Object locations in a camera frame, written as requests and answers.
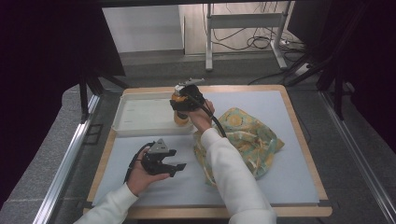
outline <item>white long sleeve shirt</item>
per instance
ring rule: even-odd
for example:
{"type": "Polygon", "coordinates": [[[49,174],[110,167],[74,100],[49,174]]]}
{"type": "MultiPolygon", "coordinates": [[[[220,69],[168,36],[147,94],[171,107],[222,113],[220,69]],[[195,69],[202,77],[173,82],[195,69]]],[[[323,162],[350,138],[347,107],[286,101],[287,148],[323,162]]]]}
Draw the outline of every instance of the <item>white long sleeve shirt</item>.
{"type": "MultiPolygon", "coordinates": [[[[201,143],[222,200],[230,213],[230,224],[273,224],[276,213],[259,189],[241,155],[226,138],[211,128],[204,132],[201,143]]],[[[76,223],[122,223],[129,207],[137,200],[126,184],[109,192],[90,212],[76,223]]]]}

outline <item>white tray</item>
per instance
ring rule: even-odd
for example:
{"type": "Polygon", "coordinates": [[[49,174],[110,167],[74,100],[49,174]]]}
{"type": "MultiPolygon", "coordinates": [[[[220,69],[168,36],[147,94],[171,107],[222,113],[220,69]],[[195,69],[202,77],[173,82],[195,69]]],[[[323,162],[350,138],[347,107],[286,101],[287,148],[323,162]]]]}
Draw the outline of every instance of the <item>white tray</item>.
{"type": "Polygon", "coordinates": [[[171,96],[172,92],[122,95],[112,128],[120,136],[191,133],[190,122],[184,126],[175,124],[171,96]]]}

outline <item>person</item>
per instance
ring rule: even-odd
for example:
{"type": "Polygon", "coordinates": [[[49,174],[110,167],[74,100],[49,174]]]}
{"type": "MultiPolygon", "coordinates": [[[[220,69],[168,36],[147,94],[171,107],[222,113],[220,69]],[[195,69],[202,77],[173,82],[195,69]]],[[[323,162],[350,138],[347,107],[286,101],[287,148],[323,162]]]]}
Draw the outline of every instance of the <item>person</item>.
{"type": "MultiPolygon", "coordinates": [[[[213,103],[205,102],[206,108],[214,112],[213,103]]],[[[256,179],[242,160],[237,149],[212,128],[212,119],[202,109],[182,112],[202,132],[201,143],[206,148],[206,159],[212,167],[219,194],[231,216],[230,224],[273,224],[276,212],[262,194],[256,179]]],[[[168,174],[148,175],[142,168],[141,159],[147,150],[138,155],[130,179],[120,189],[109,192],[90,212],[76,223],[121,223],[138,194],[168,174]]]]}

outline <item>metal frame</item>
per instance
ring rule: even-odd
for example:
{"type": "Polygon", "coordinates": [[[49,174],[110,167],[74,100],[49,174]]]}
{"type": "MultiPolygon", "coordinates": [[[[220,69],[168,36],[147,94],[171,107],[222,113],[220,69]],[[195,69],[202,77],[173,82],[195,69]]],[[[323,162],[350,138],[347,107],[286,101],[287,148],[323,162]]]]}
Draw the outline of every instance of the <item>metal frame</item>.
{"type": "Polygon", "coordinates": [[[52,180],[52,183],[49,187],[49,191],[47,192],[46,197],[43,200],[43,203],[40,206],[40,209],[35,216],[35,220],[33,223],[47,223],[50,219],[50,215],[52,214],[53,208],[55,207],[56,202],[58,201],[59,194],[64,186],[64,182],[69,174],[69,171],[75,161],[75,158],[79,152],[79,149],[82,145],[85,133],[90,126],[92,121],[92,113],[95,111],[96,106],[100,100],[99,96],[94,95],[89,103],[89,116],[85,123],[80,123],[76,129],[76,132],[72,138],[72,141],[64,154],[64,159],[59,166],[58,171],[56,172],[55,177],[52,180]]]}
{"type": "Polygon", "coordinates": [[[287,65],[279,50],[279,42],[285,28],[286,19],[291,1],[288,1],[282,13],[264,14],[236,14],[236,15],[212,15],[211,6],[207,4],[206,13],[206,71],[213,70],[213,49],[212,49],[212,29],[231,29],[231,28],[256,28],[256,27],[278,27],[275,40],[270,45],[276,56],[280,69],[286,69],[287,65]]]}
{"type": "Polygon", "coordinates": [[[395,205],[392,202],[392,199],[389,197],[387,191],[384,189],[378,178],[376,178],[374,171],[365,159],[363,153],[361,152],[361,149],[359,148],[358,144],[350,133],[347,125],[337,116],[336,112],[332,109],[333,105],[331,97],[328,93],[323,91],[320,91],[319,95],[322,98],[324,104],[326,105],[327,110],[329,111],[329,114],[331,115],[332,120],[334,121],[335,126],[338,129],[338,132],[341,134],[344,142],[346,143],[346,147],[349,149],[353,160],[361,171],[361,175],[366,181],[366,184],[369,187],[370,191],[373,193],[388,223],[396,223],[396,209],[395,205]]]}

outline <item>white board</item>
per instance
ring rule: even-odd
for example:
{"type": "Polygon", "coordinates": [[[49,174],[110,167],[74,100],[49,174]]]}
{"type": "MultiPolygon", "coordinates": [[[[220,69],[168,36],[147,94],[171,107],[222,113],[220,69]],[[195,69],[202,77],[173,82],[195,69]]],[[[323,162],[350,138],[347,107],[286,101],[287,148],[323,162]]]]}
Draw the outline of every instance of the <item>white board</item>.
{"type": "MultiPolygon", "coordinates": [[[[214,103],[217,118],[229,108],[239,107],[268,125],[285,142],[269,172],[257,181],[270,203],[318,203],[318,192],[279,91],[216,92],[205,93],[204,97],[214,103]]],[[[186,168],[175,177],[151,184],[133,206],[224,204],[218,191],[205,184],[203,170],[193,155],[192,136],[188,134],[117,137],[92,205],[119,188],[137,150],[159,138],[177,150],[175,157],[165,158],[163,163],[187,163],[186,168]]]]}

